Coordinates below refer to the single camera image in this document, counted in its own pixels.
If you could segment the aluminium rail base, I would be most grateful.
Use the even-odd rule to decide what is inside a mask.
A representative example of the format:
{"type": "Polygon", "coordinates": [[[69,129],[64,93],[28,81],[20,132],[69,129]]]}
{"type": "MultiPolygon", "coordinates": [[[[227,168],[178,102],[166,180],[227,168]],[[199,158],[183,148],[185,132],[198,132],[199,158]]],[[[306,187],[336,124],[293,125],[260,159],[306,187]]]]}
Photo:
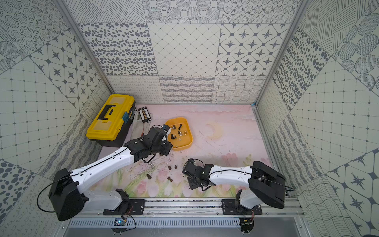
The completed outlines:
{"type": "Polygon", "coordinates": [[[147,198],[142,215],[122,223],[120,216],[85,212],[62,222],[56,237],[310,237],[297,198],[284,209],[265,204],[261,214],[224,215],[221,198],[147,198]]]}

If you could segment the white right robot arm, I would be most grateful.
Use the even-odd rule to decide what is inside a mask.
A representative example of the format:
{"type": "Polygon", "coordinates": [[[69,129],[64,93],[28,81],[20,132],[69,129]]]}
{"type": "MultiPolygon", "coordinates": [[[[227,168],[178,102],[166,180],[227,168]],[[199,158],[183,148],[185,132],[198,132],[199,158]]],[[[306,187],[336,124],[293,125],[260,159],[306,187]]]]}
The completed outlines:
{"type": "Polygon", "coordinates": [[[252,209],[263,203],[278,209],[285,207],[286,178],[263,162],[254,161],[246,167],[197,166],[195,159],[189,159],[182,173],[192,190],[206,191],[217,185],[244,187],[236,196],[237,207],[252,209]]]}

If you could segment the black chess picture card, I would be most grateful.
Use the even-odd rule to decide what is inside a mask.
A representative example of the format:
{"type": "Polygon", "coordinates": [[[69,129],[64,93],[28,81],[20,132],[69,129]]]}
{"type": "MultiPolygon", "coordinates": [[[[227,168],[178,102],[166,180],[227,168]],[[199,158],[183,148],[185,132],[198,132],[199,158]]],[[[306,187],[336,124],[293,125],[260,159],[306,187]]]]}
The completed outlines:
{"type": "Polygon", "coordinates": [[[142,120],[142,123],[146,123],[152,120],[152,117],[149,113],[149,110],[147,107],[142,107],[138,109],[140,118],[142,120]]]}

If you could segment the clear plastic bag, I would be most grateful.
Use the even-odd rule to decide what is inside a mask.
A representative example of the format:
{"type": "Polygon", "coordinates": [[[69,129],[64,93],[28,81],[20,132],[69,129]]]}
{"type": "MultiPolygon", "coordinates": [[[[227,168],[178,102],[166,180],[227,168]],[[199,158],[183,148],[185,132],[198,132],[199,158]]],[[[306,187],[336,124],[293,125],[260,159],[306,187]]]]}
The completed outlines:
{"type": "Polygon", "coordinates": [[[141,116],[138,115],[136,119],[134,119],[132,124],[132,133],[130,139],[137,139],[143,135],[146,135],[150,128],[150,121],[142,122],[141,116]]]}

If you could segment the yellow black toolbox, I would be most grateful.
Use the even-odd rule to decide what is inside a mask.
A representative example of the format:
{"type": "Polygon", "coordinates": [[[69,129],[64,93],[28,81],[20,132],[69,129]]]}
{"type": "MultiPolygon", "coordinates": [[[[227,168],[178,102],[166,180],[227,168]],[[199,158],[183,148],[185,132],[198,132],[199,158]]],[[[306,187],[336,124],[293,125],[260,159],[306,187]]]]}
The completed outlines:
{"type": "Polygon", "coordinates": [[[86,137],[105,147],[121,147],[135,116],[135,98],[129,95],[109,96],[87,130],[86,137]]]}

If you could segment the yellow plastic storage tray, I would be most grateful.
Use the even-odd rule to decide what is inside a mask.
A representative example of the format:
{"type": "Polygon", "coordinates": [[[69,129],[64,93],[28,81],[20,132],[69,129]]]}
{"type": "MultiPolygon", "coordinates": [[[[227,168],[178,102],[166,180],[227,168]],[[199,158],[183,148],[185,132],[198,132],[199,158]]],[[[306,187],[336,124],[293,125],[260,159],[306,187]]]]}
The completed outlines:
{"type": "Polygon", "coordinates": [[[191,147],[193,143],[193,136],[188,124],[188,121],[184,117],[178,117],[166,121],[165,125],[170,128],[175,125],[176,129],[171,129],[168,135],[168,141],[173,145],[173,151],[182,151],[191,147]]]}

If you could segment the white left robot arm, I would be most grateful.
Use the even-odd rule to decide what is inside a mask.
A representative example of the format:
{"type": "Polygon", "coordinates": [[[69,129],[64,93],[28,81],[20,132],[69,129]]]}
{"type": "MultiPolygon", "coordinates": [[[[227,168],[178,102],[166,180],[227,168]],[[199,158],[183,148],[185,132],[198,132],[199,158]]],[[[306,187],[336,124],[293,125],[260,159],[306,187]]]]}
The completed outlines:
{"type": "Polygon", "coordinates": [[[58,220],[69,220],[83,211],[103,210],[104,214],[125,215],[132,209],[123,189],[91,194],[90,188],[117,170],[139,161],[147,164],[157,154],[167,156],[173,145],[168,141],[168,125],[155,125],[146,135],[125,143],[115,152],[72,171],[58,171],[48,197],[58,220]]]}

